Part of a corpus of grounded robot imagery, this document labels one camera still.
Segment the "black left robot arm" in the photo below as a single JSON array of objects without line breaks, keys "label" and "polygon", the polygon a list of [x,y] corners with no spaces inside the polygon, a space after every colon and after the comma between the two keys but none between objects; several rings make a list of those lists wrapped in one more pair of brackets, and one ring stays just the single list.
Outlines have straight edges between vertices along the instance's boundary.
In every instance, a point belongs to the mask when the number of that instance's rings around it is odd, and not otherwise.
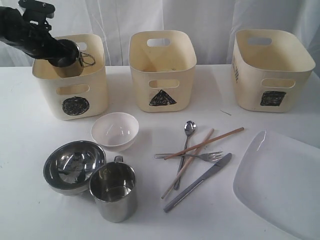
[{"label": "black left robot arm", "polygon": [[20,0],[24,9],[21,14],[16,8],[0,7],[0,41],[14,47],[33,59],[48,60],[56,67],[66,67],[79,57],[79,48],[67,39],[52,37],[52,19],[55,6],[37,0]]}]

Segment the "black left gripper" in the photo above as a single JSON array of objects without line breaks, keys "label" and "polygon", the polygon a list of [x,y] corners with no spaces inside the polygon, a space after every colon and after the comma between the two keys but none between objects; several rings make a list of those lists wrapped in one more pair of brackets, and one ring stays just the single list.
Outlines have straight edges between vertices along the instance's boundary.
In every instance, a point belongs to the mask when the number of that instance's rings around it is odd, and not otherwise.
[{"label": "black left gripper", "polygon": [[35,23],[18,28],[16,47],[34,59],[49,59],[48,62],[58,68],[71,66],[80,52],[72,40],[54,40],[45,28]]}]

